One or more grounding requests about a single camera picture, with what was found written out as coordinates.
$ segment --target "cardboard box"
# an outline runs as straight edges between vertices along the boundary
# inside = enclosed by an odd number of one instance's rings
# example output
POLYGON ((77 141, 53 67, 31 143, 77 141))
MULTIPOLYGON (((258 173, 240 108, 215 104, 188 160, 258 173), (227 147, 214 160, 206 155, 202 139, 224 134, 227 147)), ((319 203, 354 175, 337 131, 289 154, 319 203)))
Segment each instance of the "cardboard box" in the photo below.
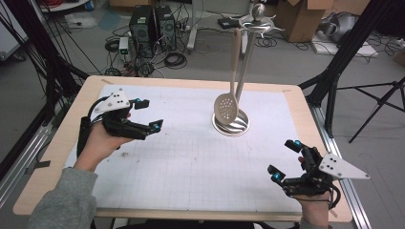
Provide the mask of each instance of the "cardboard box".
POLYGON ((332 12, 346 11, 356 15, 361 15, 363 10, 369 5, 370 0, 334 0, 333 7, 326 10, 325 16, 330 15, 332 12))
POLYGON ((274 20, 275 26, 289 42, 309 42, 315 35, 326 9, 331 9, 333 0, 287 0, 280 1, 274 20))
POLYGON ((112 7, 133 8, 136 5, 152 5, 155 6, 156 0, 110 0, 112 7))
POLYGON ((399 52, 395 57, 394 61, 403 67, 405 67, 405 49, 403 49, 401 52, 399 52))

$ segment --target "desk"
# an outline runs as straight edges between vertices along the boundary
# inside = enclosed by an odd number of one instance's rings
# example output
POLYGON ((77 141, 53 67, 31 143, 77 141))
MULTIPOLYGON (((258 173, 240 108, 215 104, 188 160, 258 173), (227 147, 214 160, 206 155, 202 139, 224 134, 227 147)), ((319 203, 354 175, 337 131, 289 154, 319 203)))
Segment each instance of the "desk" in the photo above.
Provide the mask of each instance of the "desk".
MULTIPOLYGON (((79 120, 88 113, 90 106, 97 100, 103 86, 107 84, 155 86, 168 88, 191 89, 227 89, 227 82, 155 79, 155 78, 124 78, 112 76, 89 77, 74 104, 60 125, 52 143, 42 160, 50 160, 51 166, 37 169, 14 206, 17 215, 29 215, 43 195, 53 189, 61 175, 69 152, 73 149, 77 136, 79 120)), ((315 122, 307 106, 302 91, 297 86, 271 84, 245 84, 245 91, 283 93, 288 102, 291 118, 294 122, 299 139, 308 145, 317 146, 324 154, 323 141, 318 133, 315 122)), ((226 211, 163 211, 133 209, 97 209, 98 217, 144 218, 144 219, 228 219, 228 220, 293 220, 300 219, 300 213, 257 213, 257 212, 226 212, 226 211)), ((344 197, 330 214, 330 221, 350 221, 351 211, 344 197)))

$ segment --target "light stand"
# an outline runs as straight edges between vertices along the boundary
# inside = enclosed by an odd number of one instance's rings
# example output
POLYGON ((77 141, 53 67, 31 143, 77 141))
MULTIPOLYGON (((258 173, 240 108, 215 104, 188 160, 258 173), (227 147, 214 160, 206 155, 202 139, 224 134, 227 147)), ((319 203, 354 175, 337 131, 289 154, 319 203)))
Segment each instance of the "light stand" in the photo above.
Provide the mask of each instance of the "light stand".
POLYGON ((370 85, 362 85, 362 86, 353 86, 353 87, 346 87, 346 88, 338 88, 337 90, 346 90, 346 89, 356 89, 359 92, 375 99, 377 101, 378 107, 373 111, 373 113, 367 118, 366 122, 360 127, 360 129, 355 133, 355 135, 352 137, 352 139, 349 141, 349 143, 352 143, 354 139, 360 134, 361 131, 367 126, 367 124, 372 120, 372 118, 377 114, 377 112, 382 108, 384 105, 388 105, 392 108, 395 108, 403 113, 405 113, 405 93, 404 93, 404 82, 405 82, 405 76, 399 80, 399 82, 393 81, 391 83, 382 83, 382 84, 370 84, 370 85), (362 88, 371 88, 371 87, 379 87, 379 86, 390 86, 392 85, 393 87, 386 93, 384 94, 381 98, 374 96, 372 94, 369 94, 365 91, 362 90, 362 88), (398 106, 395 106, 392 103, 388 102, 388 99, 396 92, 396 90, 401 91, 401 96, 402 96, 402 106, 403 108, 400 108, 398 106))

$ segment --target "grey floor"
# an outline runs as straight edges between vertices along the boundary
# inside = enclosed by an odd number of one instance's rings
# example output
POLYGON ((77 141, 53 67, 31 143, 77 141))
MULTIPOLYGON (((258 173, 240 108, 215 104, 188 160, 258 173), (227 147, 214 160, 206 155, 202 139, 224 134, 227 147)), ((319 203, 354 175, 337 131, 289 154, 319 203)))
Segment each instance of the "grey floor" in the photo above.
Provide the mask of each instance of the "grey floor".
MULTIPOLYGON (((92 29, 75 30, 72 37, 86 52, 94 64, 103 69, 107 65, 105 38, 117 28, 129 22, 128 14, 111 11, 108 5, 99 5, 91 12, 98 25, 92 29)), ((212 29, 220 27, 215 23, 218 15, 203 18, 199 26, 212 29)), ((90 62, 75 44, 65 39, 67 49, 74 64, 84 72, 95 72, 90 62)), ((199 31, 196 50, 187 57, 187 66, 181 70, 160 69, 153 72, 156 78, 179 78, 226 81, 229 76, 230 50, 228 33, 199 31)), ((255 47, 249 65, 247 82, 271 84, 300 84, 321 73, 329 65, 332 56, 315 54, 309 47, 303 51, 284 40, 276 39, 272 48, 255 47)), ((365 84, 387 83, 399 80, 405 69, 393 61, 392 54, 383 52, 385 45, 374 48, 377 58, 368 62, 363 57, 355 57, 343 72, 339 87, 365 84)), ((42 108, 44 97, 39 80, 30 61, 0 62, 1 137, 0 159, 11 149, 34 116, 42 108)), ((367 91, 382 96, 391 87, 370 88, 367 91)), ((396 92, 390 102, 401 106, 400 93, 396 92)), ((355 91, 338 91, 333 121, 334 139, 339 150, 348 162, 356 165, 372 176, 371 180, 354 180, 355 189, 370 220, 372 228, 405 228, 405 156, 404 113, 384 106, 367 125, 360 136, 350 144, 348 141, 360 128, 376 101, 355 91)), ((28 217, 16 216, 12 206, 24 188, 29 176, 24 176, 15 188, 13 195, 0 209, 1 228, 24 228, 28 217)), ((108 228, 110 219, 97 219, 100 228, 108 228)), ((272 222, 281 228, 290 223, 272 222)), ((335 228, 355 228, 354 222, 333 223, 335 228)))

